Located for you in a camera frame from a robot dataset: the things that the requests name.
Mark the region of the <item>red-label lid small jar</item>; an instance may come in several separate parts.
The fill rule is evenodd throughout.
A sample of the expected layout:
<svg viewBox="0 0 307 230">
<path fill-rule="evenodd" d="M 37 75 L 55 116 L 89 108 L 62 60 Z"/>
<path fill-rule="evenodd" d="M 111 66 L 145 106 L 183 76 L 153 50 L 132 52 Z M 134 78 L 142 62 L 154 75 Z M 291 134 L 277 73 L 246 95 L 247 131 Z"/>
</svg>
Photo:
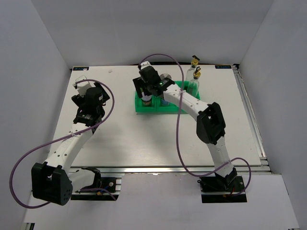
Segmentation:
<svg viewBox="0 0 307 230">
<path fill-rule="evenodd" d="M 145 96 L 141 98 L 142 106 L 148 107 L 152 106 L 152 97 L 151 96 Z"/>
</svg>

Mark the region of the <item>silver-lid white powder jar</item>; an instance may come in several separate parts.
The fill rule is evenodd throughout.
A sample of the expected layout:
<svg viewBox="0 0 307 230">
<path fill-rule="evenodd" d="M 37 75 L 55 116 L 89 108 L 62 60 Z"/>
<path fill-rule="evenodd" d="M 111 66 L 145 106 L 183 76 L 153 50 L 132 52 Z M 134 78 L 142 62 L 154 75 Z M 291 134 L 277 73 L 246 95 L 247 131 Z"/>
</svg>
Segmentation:
<svg viewBox="0 0 307 230">
<path fill-rule="evenodd" d="M 161 74 L 160 75 L 160 79 L 165 79 L 165 78 L 169 78 L 169 79 L 172 79 L 172 77 L 169 75 L 169 74 L 167 74 L 167 73 L 163 73 L 163 74 Z"/>
</svg>

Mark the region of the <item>blue-label white shaker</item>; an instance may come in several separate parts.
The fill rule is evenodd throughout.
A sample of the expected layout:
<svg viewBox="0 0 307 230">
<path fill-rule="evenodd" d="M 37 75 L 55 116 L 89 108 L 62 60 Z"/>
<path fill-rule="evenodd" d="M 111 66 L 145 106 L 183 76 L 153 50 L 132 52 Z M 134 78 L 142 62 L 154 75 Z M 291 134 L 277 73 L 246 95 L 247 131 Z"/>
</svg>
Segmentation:
<svg viewBox="0 0 307 230">
<path fill-rule="evenodd" d="M 161 106 L 169 106 L 169 102 L 164 100 L 164 99 L 160 99 L 160 105 Z"/>
</svg>

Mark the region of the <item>glass cruet with dark spice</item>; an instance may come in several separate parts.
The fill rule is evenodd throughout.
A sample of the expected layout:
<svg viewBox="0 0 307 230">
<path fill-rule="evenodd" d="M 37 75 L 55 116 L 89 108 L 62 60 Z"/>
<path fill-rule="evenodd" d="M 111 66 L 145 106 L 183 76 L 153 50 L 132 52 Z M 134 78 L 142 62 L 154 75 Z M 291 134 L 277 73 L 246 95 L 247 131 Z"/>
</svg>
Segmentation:
<svg viewBox="0 0 307 230">
<path fill-rule="evenodd" d="M 185 81 L 191 81 L 193 79 L 193 73 L 195 72 L 200 59 L 196 56 L 192 56 L 192 61 L 190 63 L 190 68 L 187 70 Z"/>
</svg>

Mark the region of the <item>clear glass cruet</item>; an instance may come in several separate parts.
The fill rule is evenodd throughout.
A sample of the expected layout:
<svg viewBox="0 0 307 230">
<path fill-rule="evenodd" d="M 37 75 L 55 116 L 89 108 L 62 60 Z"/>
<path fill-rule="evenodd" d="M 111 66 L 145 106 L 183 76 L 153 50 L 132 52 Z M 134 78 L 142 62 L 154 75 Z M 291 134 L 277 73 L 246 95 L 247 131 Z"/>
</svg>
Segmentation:
<svg viewBox="0 0 307 230">
<path fill-rule="evenodd" d="M 193 79 L 189 81 L 187 87 L 187 93 L 196 97 L 199 91 L 199 78 L 201 76 L 201 68 L 197 67 L 195 72 L 193 73 Z"/>
</svg>

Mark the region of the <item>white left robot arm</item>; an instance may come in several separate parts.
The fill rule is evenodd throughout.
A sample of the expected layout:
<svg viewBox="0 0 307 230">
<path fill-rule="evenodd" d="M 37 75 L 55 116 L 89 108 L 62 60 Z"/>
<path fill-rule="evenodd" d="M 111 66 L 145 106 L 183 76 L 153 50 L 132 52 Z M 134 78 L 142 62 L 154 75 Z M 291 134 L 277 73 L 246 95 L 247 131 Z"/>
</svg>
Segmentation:
<svg viewBox="0 0 307 230">
<path fill-rule="evenodd" d="M 93 167 L 69 173 L 71 165 L 84 144 L 93 136 L 105 116 L 103 109 L 109 95 L 103 86 L 85 80 L 74 84 L 78 94 L 71 99 L 78 110 L 68 138 L 43 163 L 31 169 L 33 197 L 50 203 L 65 205 L 72 193 L 101 187 L 100 171 Z"/>
</svg>

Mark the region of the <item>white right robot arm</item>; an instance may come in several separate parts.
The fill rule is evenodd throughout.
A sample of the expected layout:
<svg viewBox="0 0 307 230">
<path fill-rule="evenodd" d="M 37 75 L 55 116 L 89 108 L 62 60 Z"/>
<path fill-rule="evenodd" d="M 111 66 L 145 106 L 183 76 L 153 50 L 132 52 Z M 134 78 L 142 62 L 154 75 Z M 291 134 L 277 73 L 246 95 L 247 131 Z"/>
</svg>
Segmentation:
<svg viewBox="0 0 307 230">
<path fill-rule="evenodd" d="M 197 137 L 207 145 L 215 168 L 217 187 L 228 191 L 234 185 L 237 172 L 225 145 L 225 121 L 218 103 L 206 103 L 188 94 L 169 78 L 161 79 L 148 62 L 138 65 L 140 76 L 133 79 L 139 98 L 155 96 L 185 111 L 196 121 Z"/>
</svg>

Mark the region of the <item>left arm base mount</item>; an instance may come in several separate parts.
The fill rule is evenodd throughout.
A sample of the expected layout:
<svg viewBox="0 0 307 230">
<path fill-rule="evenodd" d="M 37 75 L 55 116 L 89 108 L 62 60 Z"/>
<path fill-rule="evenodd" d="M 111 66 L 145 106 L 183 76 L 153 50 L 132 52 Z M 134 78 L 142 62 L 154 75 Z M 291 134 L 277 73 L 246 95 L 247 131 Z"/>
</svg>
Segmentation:
<svg viewBox="0 0 307 230">
<path fill-rule="evenodd" d="M 121 175 L 102 173 L 93 167 L 71 171 L 69 179 L 73 186 L 71 200 L 116 201 L 121 190 Z"/>
</svg>

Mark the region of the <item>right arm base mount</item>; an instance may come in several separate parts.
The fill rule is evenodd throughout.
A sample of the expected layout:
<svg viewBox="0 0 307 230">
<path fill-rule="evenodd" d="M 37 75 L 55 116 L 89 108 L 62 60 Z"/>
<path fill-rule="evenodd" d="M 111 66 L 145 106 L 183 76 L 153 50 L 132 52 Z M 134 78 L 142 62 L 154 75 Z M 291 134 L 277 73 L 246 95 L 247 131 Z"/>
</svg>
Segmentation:
<svg viewBox="0 0 307 230">
<path fill-rule="evenodd" d="M 201 188 L 201 201 L 203 204 L 222 203 L 246 203 L 247 196 L 244 189 L 244 182 L 241 176 L 237 176 L 230 185 L 225 188 L 214 176 L 202 177 L 197 183 Z"/>
</svg>

